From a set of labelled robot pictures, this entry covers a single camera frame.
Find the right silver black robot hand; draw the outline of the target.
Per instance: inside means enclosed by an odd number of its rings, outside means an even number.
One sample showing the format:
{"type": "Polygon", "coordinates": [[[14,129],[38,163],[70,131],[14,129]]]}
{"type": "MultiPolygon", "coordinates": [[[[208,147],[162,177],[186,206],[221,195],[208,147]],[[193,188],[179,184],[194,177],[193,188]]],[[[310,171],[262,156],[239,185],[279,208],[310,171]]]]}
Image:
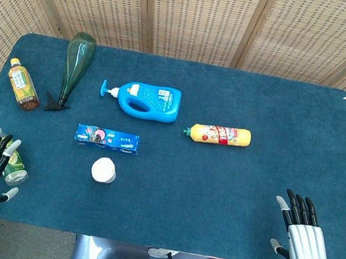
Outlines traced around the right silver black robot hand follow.
{"type": "Polygon", "coordinates": [[[275,253],[285,259],[327,259],[325,239],[319,226],[316,208],[310,198],[303,198],[287,189],[289,202],[276,196],[287,231],[289,248],[270,239],[275,253]]]}

